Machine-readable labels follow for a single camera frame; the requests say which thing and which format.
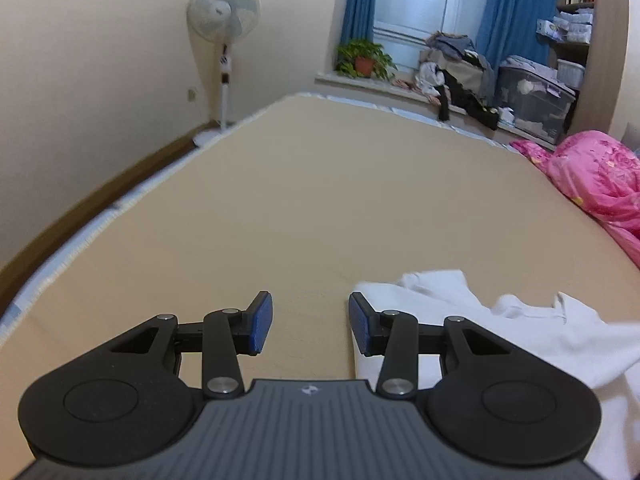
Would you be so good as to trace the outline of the white long-sleeve shirt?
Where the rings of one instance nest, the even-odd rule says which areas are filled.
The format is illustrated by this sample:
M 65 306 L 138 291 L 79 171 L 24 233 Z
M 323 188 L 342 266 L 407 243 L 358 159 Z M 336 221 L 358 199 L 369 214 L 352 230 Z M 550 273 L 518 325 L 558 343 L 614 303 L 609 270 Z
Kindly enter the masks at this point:
M 407 273 L 395 283 L 356 285 L 375 310 L 398 310 L 423 324 L 464 318 L 581 380 L 602 408 L 600 430 L 587 455 L 605 479 L 639 475 L 639 326 L 605 323 L 596 310 L 559 292 L 548 307 L 503 295 L 486 307 L 460 270 Z

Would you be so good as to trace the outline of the pile of clothes on sill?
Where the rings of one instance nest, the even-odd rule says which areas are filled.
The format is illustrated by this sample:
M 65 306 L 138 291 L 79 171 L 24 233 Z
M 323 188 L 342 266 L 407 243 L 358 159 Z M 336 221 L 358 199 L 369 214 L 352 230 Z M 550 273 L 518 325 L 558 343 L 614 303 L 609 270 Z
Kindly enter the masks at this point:
M 469 36 L 435 32 L 425 40 L 412 79 L 396 78 L 393 85 L 425 96 L 438 108 L 440 122 L 450 121 L 450 107 L 454 106 L 482 126 L 496 130 L 499 112 L 489 105 L 494 82 L 491 65 Z

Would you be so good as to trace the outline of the pink quilt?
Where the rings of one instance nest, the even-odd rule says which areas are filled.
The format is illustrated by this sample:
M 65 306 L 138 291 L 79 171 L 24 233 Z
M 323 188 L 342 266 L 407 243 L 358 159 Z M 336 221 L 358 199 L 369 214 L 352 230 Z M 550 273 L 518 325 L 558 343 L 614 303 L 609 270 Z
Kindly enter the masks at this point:
M 513 141 L 511 148 L 639 262 L 639 159 L 633 151 L 597 130 L 569 136 L 554 152 L 529 140 Z

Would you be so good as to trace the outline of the beige bed mat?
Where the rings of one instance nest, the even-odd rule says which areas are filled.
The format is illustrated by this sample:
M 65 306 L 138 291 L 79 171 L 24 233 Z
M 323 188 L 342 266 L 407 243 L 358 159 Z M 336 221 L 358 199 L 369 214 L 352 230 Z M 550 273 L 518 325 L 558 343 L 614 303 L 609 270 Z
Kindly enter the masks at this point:
M 349 378 L 346 299 L 361 282 L 459 270 L 484 304 L 565 292 L 639 316 L 639 271 L 523 156 L 374 108 L 291 96 L 119 214 L 1 349 L 1 474 L 32 453 L 17 405 L 37 378 L 159 313 L 195 322 L 273 298 L 245 378 Z

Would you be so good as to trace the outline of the clear plastic storage box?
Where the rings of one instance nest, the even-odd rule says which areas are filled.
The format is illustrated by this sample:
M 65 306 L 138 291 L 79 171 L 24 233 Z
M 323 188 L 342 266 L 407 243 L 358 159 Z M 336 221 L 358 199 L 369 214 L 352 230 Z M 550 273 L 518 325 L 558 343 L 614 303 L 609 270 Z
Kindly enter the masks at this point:
M 556 70 L 511 55 L 497 70 L 494 105 L 507 108 L 512 124 L 555 144 L 566 133 L 576 93 L 556 79 Z

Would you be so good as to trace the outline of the potted green plant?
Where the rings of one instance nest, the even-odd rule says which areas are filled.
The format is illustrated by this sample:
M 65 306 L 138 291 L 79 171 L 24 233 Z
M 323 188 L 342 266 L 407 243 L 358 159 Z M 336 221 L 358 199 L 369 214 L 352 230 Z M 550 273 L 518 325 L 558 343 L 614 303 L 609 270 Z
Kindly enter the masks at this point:
M 352 39 L 337 48 L 334 70 L 349 78 L 391 81 L 397 66 L 382 44 L 369 39 Z

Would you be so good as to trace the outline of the wooden bookshelf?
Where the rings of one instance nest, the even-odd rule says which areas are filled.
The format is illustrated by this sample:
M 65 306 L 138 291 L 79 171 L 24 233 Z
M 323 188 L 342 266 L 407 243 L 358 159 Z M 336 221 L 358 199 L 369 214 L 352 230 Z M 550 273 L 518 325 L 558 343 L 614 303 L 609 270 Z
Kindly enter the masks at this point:
M 593 10 L 588 44 L 557 44 L 552 58 L 585 66 L 585 78 L 568 132 L 612 131 L 623 85 L 628 47 L 630 0 L 556 0 L 556 10 L 575 13 Z

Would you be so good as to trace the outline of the white standing fan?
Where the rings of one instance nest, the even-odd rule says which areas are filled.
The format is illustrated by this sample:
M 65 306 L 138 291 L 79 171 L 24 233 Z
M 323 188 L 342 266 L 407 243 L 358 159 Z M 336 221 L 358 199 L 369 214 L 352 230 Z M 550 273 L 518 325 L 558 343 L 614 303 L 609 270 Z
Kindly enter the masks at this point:
M 228 107 L 232 75 L 232 46 L 245 38 L 258 24 L 260 0 L 189 0 L 186 22 L 201 40 L 220 47 L 219 126 L 194 136 L 202 148 L 228 130 Z

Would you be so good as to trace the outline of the left blue curtain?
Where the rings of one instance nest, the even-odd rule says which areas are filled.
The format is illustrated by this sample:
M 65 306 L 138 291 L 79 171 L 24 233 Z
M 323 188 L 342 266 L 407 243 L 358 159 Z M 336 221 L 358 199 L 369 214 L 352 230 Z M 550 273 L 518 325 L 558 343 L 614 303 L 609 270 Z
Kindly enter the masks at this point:
M 375 3 L 376 0 L 346 0 L 340 44 L 373 38 Z

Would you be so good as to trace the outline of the blue curtain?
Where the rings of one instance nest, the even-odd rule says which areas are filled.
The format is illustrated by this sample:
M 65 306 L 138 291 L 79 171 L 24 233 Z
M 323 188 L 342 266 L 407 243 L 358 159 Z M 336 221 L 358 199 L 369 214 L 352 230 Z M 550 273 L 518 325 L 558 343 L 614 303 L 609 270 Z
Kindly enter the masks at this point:
M 376 0 L 346 0 L 340 44 L 373 38 L 375 3 Z
M 556 0 L 486 0 L 475 45 L 494 70 L 509 55 L 546 64 L 550 44 L 537 34 L 537 21 L 555 14 Z

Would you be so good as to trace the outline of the right blue curtain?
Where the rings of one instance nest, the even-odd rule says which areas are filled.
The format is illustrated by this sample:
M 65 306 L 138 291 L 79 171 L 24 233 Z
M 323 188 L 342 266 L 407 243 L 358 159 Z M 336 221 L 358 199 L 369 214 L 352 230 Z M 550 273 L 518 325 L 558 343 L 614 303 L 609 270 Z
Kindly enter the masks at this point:
M 550 44 L 537 34 L 537 21 L 555 14 L 556 0 L 486 0 L 475 45 L 494 70 L 509 55 L 546 64 Z

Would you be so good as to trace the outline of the window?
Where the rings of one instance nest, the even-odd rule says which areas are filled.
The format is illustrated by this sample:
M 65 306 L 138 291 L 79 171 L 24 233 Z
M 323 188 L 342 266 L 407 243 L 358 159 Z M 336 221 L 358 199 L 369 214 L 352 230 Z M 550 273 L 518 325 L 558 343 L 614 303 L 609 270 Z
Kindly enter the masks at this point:
M 374 41 L 396 64 L 413 67 L 434 32 L 474 39 L 485 6 L 486 0 L 376 0 Z

